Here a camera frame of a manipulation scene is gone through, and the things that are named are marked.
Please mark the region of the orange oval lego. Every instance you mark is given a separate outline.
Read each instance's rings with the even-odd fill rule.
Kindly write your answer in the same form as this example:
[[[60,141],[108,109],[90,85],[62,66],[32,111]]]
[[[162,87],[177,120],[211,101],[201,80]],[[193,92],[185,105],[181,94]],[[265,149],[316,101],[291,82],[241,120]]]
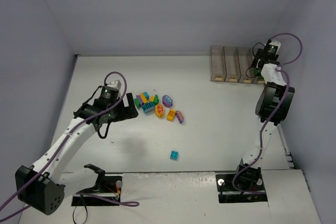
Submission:
[[[155,115],[158,117],[158,118],[162,118],[164,117],[164,107],[162,104],[157,104],[155,106]]]

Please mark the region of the purple oval paw lego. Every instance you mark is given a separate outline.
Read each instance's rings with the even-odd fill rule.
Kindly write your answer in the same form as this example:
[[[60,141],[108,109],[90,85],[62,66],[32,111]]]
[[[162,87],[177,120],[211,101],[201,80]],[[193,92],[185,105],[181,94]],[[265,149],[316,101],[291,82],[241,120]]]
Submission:
[[[169,95],[164,95],[162,97],[162,103],[167,108],[171,108],[173,106],[173,100]]]

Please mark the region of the yellow square lego brick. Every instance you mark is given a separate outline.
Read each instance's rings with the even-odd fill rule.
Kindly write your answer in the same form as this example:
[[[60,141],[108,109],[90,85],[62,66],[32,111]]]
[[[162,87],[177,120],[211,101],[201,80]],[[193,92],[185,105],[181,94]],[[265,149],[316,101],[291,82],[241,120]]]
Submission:
[[[174,120],[175,114],[176,114],[176,111],[174,109],[170,109],[166,116],[166,119],[172,122]]]

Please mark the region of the purple long lego brick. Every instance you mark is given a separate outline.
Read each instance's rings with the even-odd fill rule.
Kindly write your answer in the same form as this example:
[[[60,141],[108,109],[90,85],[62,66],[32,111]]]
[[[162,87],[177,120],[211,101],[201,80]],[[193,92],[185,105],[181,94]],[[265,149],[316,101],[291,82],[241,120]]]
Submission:
[[[179,110],[177,110],[175,112],[175,115],[176,115],[177,120],[179,121],[179,124],[183,124],[183,122],[184,122],[184,116],[183,116],[182,112],[179,111]]]

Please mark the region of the cyan square lego brick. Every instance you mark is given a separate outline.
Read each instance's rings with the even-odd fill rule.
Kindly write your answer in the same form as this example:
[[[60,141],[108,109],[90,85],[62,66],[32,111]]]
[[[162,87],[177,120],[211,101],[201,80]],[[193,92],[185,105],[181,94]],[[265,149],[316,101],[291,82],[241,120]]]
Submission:
[[[173,161],[178,161],[179,160],[179,152],[172,150],[170,153],[170,159]]]

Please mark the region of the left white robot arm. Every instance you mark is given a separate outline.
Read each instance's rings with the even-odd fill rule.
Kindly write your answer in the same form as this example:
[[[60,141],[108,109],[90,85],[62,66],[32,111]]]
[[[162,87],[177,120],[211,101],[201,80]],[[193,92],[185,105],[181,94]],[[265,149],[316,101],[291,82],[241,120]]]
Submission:
[[[68,196],[82,190],[95,193],[104,190],[106,173],[93,164],[77,172],[63,174],[68,163],[83,144],[97,134],[103,125],[137,117],[133,94],[120,94],[121,84],[113,81],[101,86],[92,105],[85,101],[74,113],[68,128],[51,148],[31,166],[21,166],[15,173],[18,199],[45,215],[53,214]]]

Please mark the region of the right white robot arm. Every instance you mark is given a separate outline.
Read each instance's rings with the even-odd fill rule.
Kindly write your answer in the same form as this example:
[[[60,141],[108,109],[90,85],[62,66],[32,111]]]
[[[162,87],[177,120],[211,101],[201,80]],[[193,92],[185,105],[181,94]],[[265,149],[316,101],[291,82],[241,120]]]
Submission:
[[[257,51],[254,66],[262,76],[265,87],[255,108],[255,115],[262,124],[252,149],[241,159],[235,171],[232,185],[242,193],[256,193],[261,166],[268,142],[289,111],[295,89],[290,86],[288,74],[277,61],[281,43],[268,40],[263,49]]]

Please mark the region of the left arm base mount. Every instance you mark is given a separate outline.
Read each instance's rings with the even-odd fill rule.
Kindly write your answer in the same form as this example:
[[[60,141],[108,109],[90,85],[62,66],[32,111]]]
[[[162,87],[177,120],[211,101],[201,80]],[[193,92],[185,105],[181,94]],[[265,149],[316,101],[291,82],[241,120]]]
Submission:
[[[121,175],[106,174],[104,182],[98,188],[86,188],[83,189],[81,193],[93,194],[102,197],[104,199],[120,202],[121,187],[122,187]],[[73,195],[71,198],[71,206],[101,207],[101,206],[118,206],[118,204],[113,202],[107,202],[105,200],[101,200],[93,196]]]

